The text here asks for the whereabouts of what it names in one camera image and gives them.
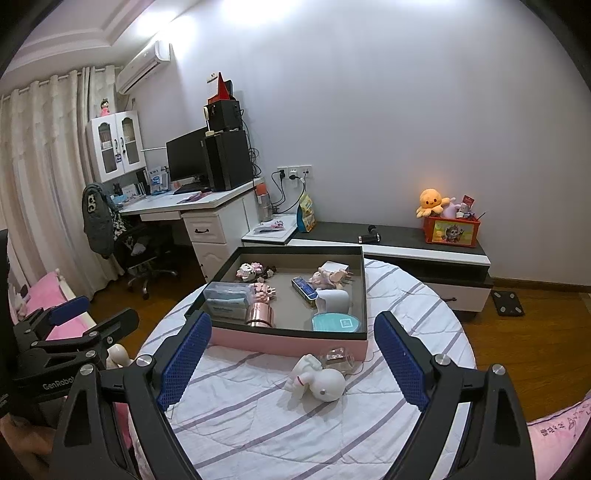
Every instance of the pink storage box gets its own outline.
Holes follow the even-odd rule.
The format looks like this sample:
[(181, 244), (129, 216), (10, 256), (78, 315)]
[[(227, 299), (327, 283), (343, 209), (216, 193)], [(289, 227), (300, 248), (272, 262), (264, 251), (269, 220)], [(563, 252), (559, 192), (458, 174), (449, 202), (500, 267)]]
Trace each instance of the pink storage box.
[[(311, 318), (317, 313), (292, 286), (294, 277), (308, 280), (326, 261), (349, 266), (350, 282), (344, 283), (349, 293), (349, 313), (359, 319), (355, 333), (316, 332)], [(277, 296), (269, 305), (273, 308), (275, 328), (245, 325), (243, 319), (228, 319), (208, 311), (201, 294), (185, 314), (186, 318), (201, 315), (212, 317), (214, 345), (269, 353), (271, 355), (301, 357), (308, 353), (321, 355), (329, 349), (343, 346), (358, 361), (366, 358), (368, 349), (365, 294), (365, 270), (361, 247), (240, 247), (213, 277), (212, 282), (238, 282), (236, 271), (243, 263), (258, 262), (265, 267), (275, 266), (277, 273), (267, 280)]]

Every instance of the snack bag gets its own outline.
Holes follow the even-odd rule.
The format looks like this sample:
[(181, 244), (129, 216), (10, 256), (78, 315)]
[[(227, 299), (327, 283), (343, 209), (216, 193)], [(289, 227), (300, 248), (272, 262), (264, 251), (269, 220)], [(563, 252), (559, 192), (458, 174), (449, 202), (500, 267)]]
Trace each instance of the snack bag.
[(297, 229), (300, 232), (309, 232), (316, 225), (314, 217), (314, 204), (306, 191), (300, 197), (297, 208)]

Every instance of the desk drawer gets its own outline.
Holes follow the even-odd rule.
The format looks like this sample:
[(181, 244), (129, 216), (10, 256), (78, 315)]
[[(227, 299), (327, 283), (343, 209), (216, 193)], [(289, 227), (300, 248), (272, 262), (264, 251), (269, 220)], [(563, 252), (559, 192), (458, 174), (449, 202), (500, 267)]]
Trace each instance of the desk drawer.
[(220, 217), (215, 214), (203, 216), (184, 217), (187, 233), (192, 242), (225, 244), (226, 237), (223, 234)]
[(452, 310), (481, 312), (491, 293), (489, 288), (460, 287), (441, 283), (425, 283), (439, 295)]
[(193, 242), (193, 250), (206, 281), (210, 281), (234, 252), (229, 244), (204, 244)]

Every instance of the white curtain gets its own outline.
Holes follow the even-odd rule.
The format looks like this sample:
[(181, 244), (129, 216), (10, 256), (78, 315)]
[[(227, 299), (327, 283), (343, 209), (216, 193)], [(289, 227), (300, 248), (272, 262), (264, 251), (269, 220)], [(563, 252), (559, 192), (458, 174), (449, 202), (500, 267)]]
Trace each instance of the white curtain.
[(77, 295), (92, 298), (117, 278), (115, 264), (90, 250), (81, 208), (93, 181), (86, 124), (103, 98), (115, 105), (114, 84), (112, 66), (84, 68), (1, 102), (0, 228), (28, 284), (59, 268)]

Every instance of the striped bedsheet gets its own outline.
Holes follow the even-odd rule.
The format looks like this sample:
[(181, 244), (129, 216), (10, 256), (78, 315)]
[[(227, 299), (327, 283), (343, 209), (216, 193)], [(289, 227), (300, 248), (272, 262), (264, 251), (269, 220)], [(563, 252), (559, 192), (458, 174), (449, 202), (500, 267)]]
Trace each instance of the striped bedsheet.
[[(210, 346), (181, 401), (166, 413), (185, 452), (205, 480), (381, 479), (419, 417), (405, 402), (375, 340), (375, 316), (392, 311), (431, 353), (447, 353), (475, 368), (472, 348), (448, 306), (416, 278), (366, 260), (369, 348), (344, 396), (321, 403), (307, 393), (294, 401), (282, 389), (298, 359)], [(200, 290), (156, 327), (139, 354), (154, 353), (176, 334)], [(460, 405), (432, 479), (446, 477), (466, 422)], [(144, 480), (153, 478), (132, 429)]]

